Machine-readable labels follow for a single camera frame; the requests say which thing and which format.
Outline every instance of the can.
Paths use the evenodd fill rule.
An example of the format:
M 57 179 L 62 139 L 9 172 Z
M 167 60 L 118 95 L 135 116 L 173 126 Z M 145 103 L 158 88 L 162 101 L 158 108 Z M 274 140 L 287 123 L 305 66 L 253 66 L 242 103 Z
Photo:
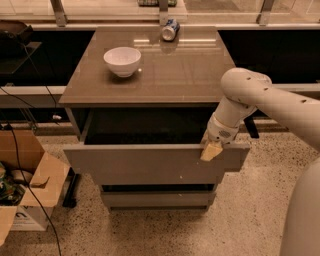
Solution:
M 173 41 L 180 29 L 180 24 L 175 19 L 169 19 L 162 29 L 162 38 L 165 41 Z

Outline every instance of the bottom drawer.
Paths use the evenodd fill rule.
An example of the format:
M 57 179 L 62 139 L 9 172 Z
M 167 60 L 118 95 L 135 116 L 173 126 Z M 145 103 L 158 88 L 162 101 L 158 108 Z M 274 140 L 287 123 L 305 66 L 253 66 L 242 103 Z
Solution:
M 207 209 L 215 192 L 108 193 L 101 198 L 109 210 L 123 208 L 200 208 Z

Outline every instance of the wire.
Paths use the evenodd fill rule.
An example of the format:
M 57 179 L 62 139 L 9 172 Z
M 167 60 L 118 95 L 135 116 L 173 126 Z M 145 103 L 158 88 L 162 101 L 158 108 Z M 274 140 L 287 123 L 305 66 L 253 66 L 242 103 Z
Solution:
M 12 96 L 12 97 L 14 97 L 14 98 L 16 98 L 16 99 L 18 99 L 18 100 L 21 100 L 23 103 L 27 104 L 29 107 L 31 107 L 31 108 L 35 108 L 35 106 L 32 106 L 31 104 L 29 104 L 29 103 L 28 103 L 28 102 L 26 102 L 25 100 L 21 99 L 20 97 L 18 97 L 18 96 L 16 96 L 16 95 L 13 95 L 13 94 L 8 93 L 8 92 L 7 92 L 7 91 L 5 91 L 1 86 L 0 86 L 0 89 L 1 89 L 4 93 L 6 93 L 7 95 Z
M 56 110 L 57 109 L 57 101 L 56 101 L 56 99 L 53 97 L 53 95 L 52 95 L 51 91 L 49 90 L 48 86 L 43 82 L 43 78 L 42 78 L 39 70 L 37 69 L 36 65 L 34 64 L 33 60 L 31 59 L 31 56 L 30 56 L 30 54 L 29 54 L 29 52 L 27 50 L 27 46 L 25 44 L 23 44 L 23 47 L 24 47 L 24 51 L 27 54 L 28 59 L 31 62 L 31 65 L 33 66 L 33 68 L 36 71 L 38 77 L 40 78 L 40 80 L 42 81 L 43 85 L 46 87 L 47 91 L 49 92 L 49 94 L 50 94 L 50 96 L 51 96 L 51 98 L 52 98 L 52 100 L 54 102 L 54 109 Z
M 19 170 L 20 170 L 20 172 L 21 172 L 21 174 L 22 174 L 22 177 L 23 177 L 23 179 L 24 179 L 24 182 L 25 182 L 27 188 L 29 189 L 29 191 L 31 192 L 31 194 L 33 195 L 33 197 L 36 199 L 36 201 L 39 203 L 42 211 L 43 211 L 44 214 L 46 215 L 46 217 L 47 217 L 47 219 L 48 219 L 48 221 L 49 221 L 49 223 L 50 223 L 50 225 L 51 225 L 51 227 L 52 227 L 52 229 L 53 229 L 53 232 L 54 232 L 55 237 L 56 237 L 56 240 L 57 240 L 57 246 L 58 246 L 59 256 L 61 256 L 62 254 L 61 254 L 61 248 L 60 248 L 60 241 L 59 241 L 59 236 L 58 236 L 58 233 L 57 233 L 57 231 L 56 231 L 56 228 L 55 228 L 55 226 L 53 225 L 53 223 L 52 223 L 52 221 L 51 221 L 51 218 L 50 218 L 49 215 L 47 214 L 47 212 L 46 212 L 46 210 L 44 209 L 43 205 L 41 204 L 40 200 L 38 199 L 38 197 L 37 197 L 37 196 L 34 194 L 34 192 L 32 191 L 32 189 L 31 189 L 31 187 L 30 187 L 30 184 L 29 184 L 29 183 L 27 182 L 27 180 L 26 180 L 26 177 L 24 176 L 24 173 L 23 173 L 23 171 L 22 171 L 22 169 L 21 169 L 21 164 L 20 164 L 19 147 L 18 147 L 18 142 L 17 142 L 16 135 L 15 135 L 15 133 L 14 133 L 14 131 L 13 131 L 12 126 L 10 125 L 9 121 L 7 120 L 6 116 L 3 114 L 2 111 L 0 111 L 0 112 L 1 112 L 1 114 L 4 116 L 5 120 L 7 121 L 8 126 L 11 127 L 10 130 L 11 130 L 12 135 L 13 135 L 13 138 L 14 138 L 14 144 L 15 144 L 15 148 L 16 148 L 16 157 L 17 157 L 17 162 L 18 162 L 18 168 L 19 168 Z

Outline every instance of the speckled floor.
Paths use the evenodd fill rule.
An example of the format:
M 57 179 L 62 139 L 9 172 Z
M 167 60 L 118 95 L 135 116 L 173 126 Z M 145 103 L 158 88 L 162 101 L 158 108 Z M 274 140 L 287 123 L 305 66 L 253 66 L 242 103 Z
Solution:
M 77 143 L 69 128 L 37 132 L 43 147 L 64 161 L 63 145 Z M 225 175 L 208 211 L 109 213 L 91 177 L 81 176 L 77 206 L 59 205 L 52 214 L 62 255 L 278 255 L 290 194 L 318 153 L 275 123 L 258 123 L 258 129 L 259 140 L 239 134 L 237 140 L 250 143 L 251 150 L 239 173 Z M 59 254 L 49 227 L 46 232 L 10 232 L 0 255 Z

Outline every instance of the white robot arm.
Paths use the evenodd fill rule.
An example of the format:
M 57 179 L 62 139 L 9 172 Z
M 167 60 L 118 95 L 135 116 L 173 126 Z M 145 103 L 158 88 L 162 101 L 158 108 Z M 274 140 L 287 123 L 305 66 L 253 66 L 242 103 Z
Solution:
M 230 142 L 240 121 L 259 109 L 320 151 L 320 101 L 274 88 L 267 76 L 242 68 L 227 71 L 221 87 L 225 97 L 209 120 L 210 140 Z M 227 132 L 232 139 L 221 136 Z
M 211 156 L 203 160 L 212 159 L 224 144 L 234 140 L 240 122 L 256 109 L 320 151 L 320 101 L 274 88 L 267 76 L 242 68 L 227 71 L 221 86 L 225 96 L 208 122 L 206 144 L 215 143 L 220 150 L 211 151 Z M 307 168 L 295 186 L 280 255 L 320 255 L 319 241 L 320 158 Z

